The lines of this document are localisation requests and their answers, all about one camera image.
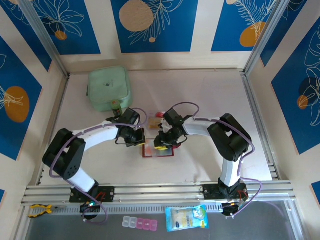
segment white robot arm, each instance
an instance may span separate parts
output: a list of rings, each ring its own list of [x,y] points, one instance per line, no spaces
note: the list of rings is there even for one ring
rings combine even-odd
[[[207,190],[205,193],[210,195],[211,199],[239,198],[238,191],[246,188],[244,183],[240,183],[240,158],[248,151],[251,137],[231,114],[226,113],[220,119],[194,118],[190,115],[182,117],[171,108],[163,115],[161,127],[163,130],[159,131],[154,140],[154,146],[159,150],[179,147],[181,142],[178,140],[182,136],[211,137],[223,157],[222,173],[218,184],[204,185],[204,191]]]
[[[65,181],[88,193],[93,187],[97,187],[98,183],[81,168],[84,152],[95,145],[105,141],[118,140],[118,138],[123,138],[127,147],[146,143],[143,128],[135,129],[128,126],[133,125],[138,119],[140,119],[140,115],[128,108],[119,118],[108,118],[101,124],[87,129],[77,131],[61,129],[54,137],[42,161],[48,167],[53,168]],[[59,151],[68,141],[70,143],[67,149],[58,156]]]

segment leaf drawing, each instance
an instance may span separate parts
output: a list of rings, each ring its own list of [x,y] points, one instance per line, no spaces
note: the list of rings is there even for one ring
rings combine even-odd
[[[254,37],[257,40],[262,31],[262,22],[270,15],[278,0],[264,0],[262,7],[258,8],[256,0],[236,0],[240,16],[245,19],[248,26],[254,29]]]
[[[320,124],[320,29],[311,38],[304,65],[308,67],[306,70],[308,87],[299,97],[298,106],[302,110],[311,107],[310,126],[315,127]]]
[[[6,63],[7,56],[0,54],[0,70],[3,68],[3,66]],[[20,106],[23,106],[24,104],[21,102],[24,97],[14,97],[10,94],[6,93],[6,91],[2,88],[0,85],[0,110],[5,105],[10,105],[10,103],[17,104]]]
[[[282,17],[285,18],[285,20],[288,20],[289,12],[299,11],[304,2],[305,0],[291,0],[288,3],[288,6],[286,7],[284,13],[282,14]]]
[[[2,2],[5,3],[5,6],[15,18],[29,25],[19,5],[9,0],[2,0]],[[33,0],[31,4],[50,35],[56,36],[59,40],[66,40],[66,33],[82,37],[82,30],[77,24],[81,23],[85,16],[69,10],[69,0]]]
[[[132,39],[130,45],[143,40],[144,42],[150,39],[156,39],[163,31],[166,30],[166,25],[170,26],[171,20],[169,13],[172,13],[181,6],[184,0],[179,0],[179,3],[173,7],[173,2],[176,0],[146,0],[147,6],[153,14],[153,23],[150,27],[143,31],[132,31],[129,36]]]

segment snack bag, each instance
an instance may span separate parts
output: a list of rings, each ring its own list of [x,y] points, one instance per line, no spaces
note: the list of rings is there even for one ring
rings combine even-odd
[[[184,229],[208,229],[206,206],[167,207],[165,209],[166,230],[174,232]]]

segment metal frame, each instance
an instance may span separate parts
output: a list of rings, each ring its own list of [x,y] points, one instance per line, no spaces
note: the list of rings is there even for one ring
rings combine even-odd
[[[249,60],[243,69],[245,76],[248,76],[253,70],[256,62],[260,58],[262,51],[268,43],[272,33],[274,32],[290,1],[291,0],[277,0],[276,6],[274,7],[268,21],[266,22],[263,31],[253,48]]]
[[[277,177],[279,179],[281,179],[281,176],[279,175],[279,172],[276,167],[277,158],[275,156],[275,151],[273,150],[272,144],[270,142],[270,138],[269,138],[267,130],[265,128],[264,121],[261,117],[262,114],[261,114],[259,105],[257,104],[257,99],[255,97],[251,82],[244,73],[242,74],[242,81],[243,81],[246,95],[249,100],[249,104],[250,104],[250,108],[251,108],[251,111],[253,114],[253,118],[254,118],[255,124],[257,126],[258,134],[259,134],[261,142],[262,142],[264,154],[265,154],[269,164],[273,164],[273,167],[275,169]]]
[[[45,49],[52,57],[52,59],[58,64],[60,70],[66,76],[67,71],[59,57],[58,50],[54,46],[48,32],[45,30],[41,20],[38,16],[32,4],[28,0],[19,0],[20,8],[25,14],[27,20],[30,22],[32,28],[39,37],[41,43],[44,45]],[[254,47],[252,54],[243,70],[242,80],[243,85],[250,103],[251,111],[255,120],[255,124],[258,129],[260,139],[262,141],[263,150],[269,161],[269,169],[274,181],[263,181],[263,189],[261,193],[255,199],[256,201],[284,201],[287,213],[289,215],[290,223],[293,227],[294,234],[298,239],[308,239],[308,236],[304,235],[302,229],[300,217],[296,208],[296,196],[293,191],[293,187],[288,180],[278,180],[279,175],[277,168],[274,166],[275,155],[271,147],[267,131],[265,129],[264,122],[261,118],[261,112],[259,106],[256,102],[253,89],[248,79],[248,74],[252,71],[255,63],[260,58],[260,54],[267,44],[269,38],[271,37],[277,23],[279,22],[284,10],[286,9],[290,0],[279,0],[274,11],[272,12],[266,27],[264,28],[261,37],[258,39],[256,46]],[[217,69],[217,71],[239,71],[236,69]],[[66,82],[61,101],[59,104],[59,110],[64,99],[64,95],[67,89],[68,81]],[[54,125],[56,124],[58,114],[54,120]],[[39,171],[38,184],[40,184],[40,178],[43,172],[43,167]],[[156,206],[157,209],[160,207],[159,211],[163,211],[163,206],[167,205],[192,205],[197,203],[202,203],[206,205],[218,205],[220,203],[225,203],[227,200],[205,200],[204,195],[201,193],[200,189],[203,184],[216,184],[215,182],[197,182],[197,183],[182,183],[182,184],[116,184],[114,191],[114,202],[105,202],[103,205],[107,206],[110,212],[113,209],[120,209],[119,213],[123,211],[128,211],[127,208],[122,209],[126,206],[141,206],[150,205]],[[248,188],[248,194],[252,197],[259,189],[259,184],[255,182],[246,182]],[[19,210],[19,217],[15,223],[14,231],[12,232],[11,239],[24,239],[27,235],[27,231],[30,224],[30,219],[28,214],[30,212],[29,206],[33,204],[54,204],[54,205],[65,205],[67,209],[79,209],[80,204],[70,203],[70,186],[69,185],[52,185],[52,186],[28,186],[26,188],[24,197],[22,199],[21,208]],[[78,211],[68,211],[68,212],[53,212],[55,214],[79,214]]]
[[[50,135],[48,137],[48,145],[46,146],[46,148],[49,146],[49,143],[51,142],[51,140],[53,138],[55,126],[57,124],[57,121],[58,121],[58,118],[59,118],[59,115],[60,115],[60,109],[61,109],[61,106],[62,106],[63,101],[65,99],[65,95],[66,95],[69,79],[70,79],[70,75],[68,75],[68,77],[65,80],[65,82],[61,83],[60,92],[62,92],[62,93],[61,94],[58,93],[56,103],[54,104],[54,107],[53,107],[53,110],[52,110],[52,113],[55,113],[55,114],[54,115],[52,114],[51,117],[50,117],[49,123],[52,122],[52,124],[50,126],[48,126],[48,129],[50,128]],[[42,174],[44,172],[44,167],[45,167],[45,165],[41,161],[40,167],[38,168],[37,176],[35,178],[35,185],[40,185],[41,184],[41,178],[42,178]]]
[[[288,180],[264,181],[263,189],[257,196],[256,201],[284,201],[290,224],[297,239],[304,237],[303,228],[295,205],[296,196],[293,187]],[[182,184],[116,184],[114,185],[114,202],[104,202],[109,214],[147,214],[164,212],[167,206],[194,206],[199,203],[206,205],[211,213],[221,212],[221,203],[227,200],[205,200],[201,193],[203,184],[214,182],[197,182]],[[252,197],[259,189],[259,184],[246,182],[248,194]],[[35,210],[29,208],[33,204],[53,204],[66,206],[66,208],[53,211],[52,215],[78,215],[80,203],[70,203],[70,186],[29,186],[27,187],[16,227],[11,239],[25,239],[30,219],[28,214]],[[104,214],[102,211],[93,214]]]
[[[63,75],[65,77],[68,77],[68,71],[60,58],[60,54],[54,42],[52,41],[48,31],[41,22],[41,19],[38,16],[32,3],[29,0],[18,0],[18,3],[22,13],[25,15],[25,18],[30,23],[30,26],[39,38],[44,49],[49,54],[50,58],[57,64],[59,70],[63,73]]]

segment green container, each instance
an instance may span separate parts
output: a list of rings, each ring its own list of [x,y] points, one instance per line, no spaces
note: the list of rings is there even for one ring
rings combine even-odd
[[[132,92],[127,70],[113,66],[95,70],[89,74],[88,97],[95,110],[112,110],[112,101],[118,100],[121,108],[132,104]]]

